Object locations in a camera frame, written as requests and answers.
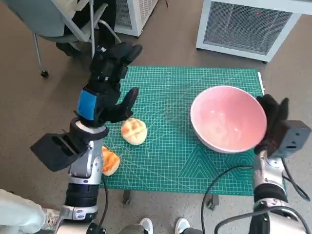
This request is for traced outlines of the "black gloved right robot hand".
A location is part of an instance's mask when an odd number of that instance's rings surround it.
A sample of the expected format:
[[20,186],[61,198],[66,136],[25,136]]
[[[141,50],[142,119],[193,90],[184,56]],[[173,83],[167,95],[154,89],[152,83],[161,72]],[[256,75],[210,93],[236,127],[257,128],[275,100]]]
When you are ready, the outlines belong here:
[[263,108],[267,118],[267,130],[261,142],[255,146],[254,153],[257,155],[261,151],[267,149],[271,144],[273,132],[276,125],[288,118],[289,115],[289,98],[285,97],[278,103],[270,94],[264,96],[257,96],[256,100]]

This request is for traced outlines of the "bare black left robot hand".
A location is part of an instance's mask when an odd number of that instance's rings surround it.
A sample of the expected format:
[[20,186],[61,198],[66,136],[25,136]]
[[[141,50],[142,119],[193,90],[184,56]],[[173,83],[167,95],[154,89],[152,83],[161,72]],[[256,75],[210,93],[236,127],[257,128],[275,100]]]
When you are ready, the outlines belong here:
[[138,88],[128,91],[121,103],[120,81],[126,77],[129,64],[142,52],[142,45],[121,42],[105,50],[96,49],[90,65],[90,78],[81,90],[76,115],[87,127],[101,127],[106,122],[116,123],[133,115],[132,107]]

